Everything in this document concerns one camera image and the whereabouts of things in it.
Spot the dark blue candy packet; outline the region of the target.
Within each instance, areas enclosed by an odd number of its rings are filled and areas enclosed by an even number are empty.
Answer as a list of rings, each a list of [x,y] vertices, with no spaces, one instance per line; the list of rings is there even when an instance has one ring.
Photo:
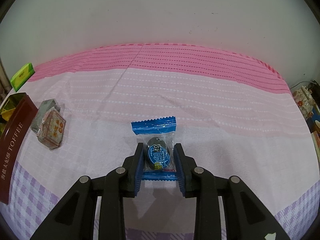
[[[131,123],[133,133],[144,146],[143,180],[177,180],[174,161],[176,126],[174,116]]]

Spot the tan red boxed snack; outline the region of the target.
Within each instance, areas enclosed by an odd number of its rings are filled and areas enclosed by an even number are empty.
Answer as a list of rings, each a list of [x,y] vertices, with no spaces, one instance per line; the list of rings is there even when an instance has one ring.
[[[39,126],[38,141],[50,150],[59,148],[62,143],[65,125],[66,120],[60,112],[55,107],[50,108],[43,116]]]

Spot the pink purple checked tablecloth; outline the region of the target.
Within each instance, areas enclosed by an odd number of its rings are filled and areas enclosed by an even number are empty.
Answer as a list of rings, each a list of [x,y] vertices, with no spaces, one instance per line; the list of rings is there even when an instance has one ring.
[[[55,102],[64,124],[51,150],[29,130],[1,215],[29,239],[81,176],[118,168],[137,144],[164,177],[180,143],[198,166],[240,177],[291,239],[319,210],[312,136],[290,89],[270,65],[224,50],[184,44],[124,44],[41,64],[21,87],[33,103]]]

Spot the grey wrapped block snack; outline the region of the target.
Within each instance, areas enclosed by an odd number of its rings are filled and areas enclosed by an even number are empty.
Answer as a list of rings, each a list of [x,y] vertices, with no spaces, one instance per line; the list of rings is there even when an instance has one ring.
[[[31,130],[34,133],[38,133],[38,130],[40,128],[40,124],[42,124],[42,119],[45,116],[45,114],[54,107],[58,112],[60,112],[61,107],[57,103],[55,99],[48,99],[41,102],[38,111],[35,115],[35,118],[33,119],[33,122],[31,123]]]

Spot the gold toffee tin box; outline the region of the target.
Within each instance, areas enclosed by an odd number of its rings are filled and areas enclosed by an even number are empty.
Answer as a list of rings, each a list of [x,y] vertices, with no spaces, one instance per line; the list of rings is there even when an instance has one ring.
[[[7,100],[15,107],[1,134],[1,202],[4,204],[9,204],[10,183],[18,152],[38,111],[27,93],[11,94]]]

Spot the cluttered shelf items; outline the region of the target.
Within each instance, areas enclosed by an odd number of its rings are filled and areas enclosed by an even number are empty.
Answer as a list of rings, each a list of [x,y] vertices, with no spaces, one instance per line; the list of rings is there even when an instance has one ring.
[[[319,161],[319,83],[302,81],[290,90],[307,123]]]

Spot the green tissue pack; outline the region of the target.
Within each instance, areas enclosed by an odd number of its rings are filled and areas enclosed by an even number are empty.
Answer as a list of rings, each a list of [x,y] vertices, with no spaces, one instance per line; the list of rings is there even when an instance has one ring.
[[[35,73],[32,63],[27,63],[21,67],[10,79],[10,83],[15,92],[29,80],[31,76]]]

